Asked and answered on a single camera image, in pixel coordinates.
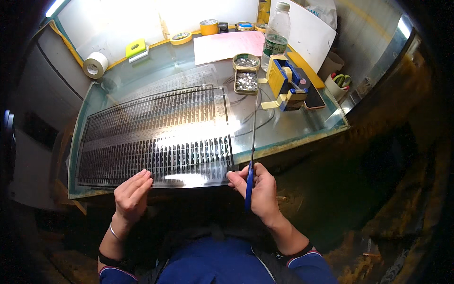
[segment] right hand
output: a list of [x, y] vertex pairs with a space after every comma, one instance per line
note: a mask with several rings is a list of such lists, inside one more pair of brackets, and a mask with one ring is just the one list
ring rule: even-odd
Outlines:
[[[228, 185], [246, 198], [246, 181], [248, 167], [240, 172], [228, 172]], [[254, 184], [251, 195], [251, 210], [259, 216], [265, 225], [270, 225], [273, 220], [281, 215], [276, 199], [276, 180], [261, 164], [254, 164]]]

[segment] bottle cap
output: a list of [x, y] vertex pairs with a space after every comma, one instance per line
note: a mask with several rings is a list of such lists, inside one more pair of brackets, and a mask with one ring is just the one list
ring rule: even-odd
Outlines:
[[279, 1], [279, 2], [276, 4], [276, 9], [279, 9], [279, 10], [285, 11], [285, 12], [288, 12], [288, 11], [290, 11], [290, 4], [285, 3], [285, 2], [280, 2], [280, 1]]

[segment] plastic water bottle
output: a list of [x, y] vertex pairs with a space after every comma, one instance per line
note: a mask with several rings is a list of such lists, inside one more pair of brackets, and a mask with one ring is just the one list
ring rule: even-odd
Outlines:
[[264, 71], [268, 69], [271, 55], [284, 54], [287, 48], [287, 40], [290, 36], [290, 4], [278, 2], [276, 11], [268, 22], [263, 44], [262, 59], [260, 66]]

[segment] green scissors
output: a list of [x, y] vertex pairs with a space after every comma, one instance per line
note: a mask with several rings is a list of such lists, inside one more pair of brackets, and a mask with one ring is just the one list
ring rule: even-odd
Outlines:
[[339, 74], [333, 78], [334, 83], [341, 88], [344, 88], [351, 83], [351, 77], [349, 75]]

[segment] glass table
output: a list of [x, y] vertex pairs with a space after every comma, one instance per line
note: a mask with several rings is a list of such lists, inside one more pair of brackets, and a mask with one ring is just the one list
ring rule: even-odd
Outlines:
[[[232, 59], [212, 63], [216, 68], [219, 86], [224, 86], [228, 113], [237, 120], [237, 129], [231, 134], [234, 164], [248, 162], [251, 157], [253, 112], [256, 96], [238, 95], [233, 91], [234, 70]], [[130, 64], [127, 60], [109, 69], [99, 82], [92, 82], [80, 109], [74, 128], [69, 156], [69, 198], [76, 199], [112, 192], [112, 189], [97, 189], [77, 185], [75, 171], [78, 152], [87, 117], [121, 101], [128, 94], [157, 80], [184, 72], [197, 66], [194, 64], [194, 45], [190, 41], [183, 45], [164, 43], [150, 49], [148, 58]], [[265, 77], [260, 69], [259, 78]], [[319, 90], [326, 107], [323, 109], [282, 112], [279, 109], [257, 110], [254, 159], [295, 148], [349, 128], [342, 108], [326, 89]], [[260, 84], [259, 100], [275, 100], [268, 84]]]

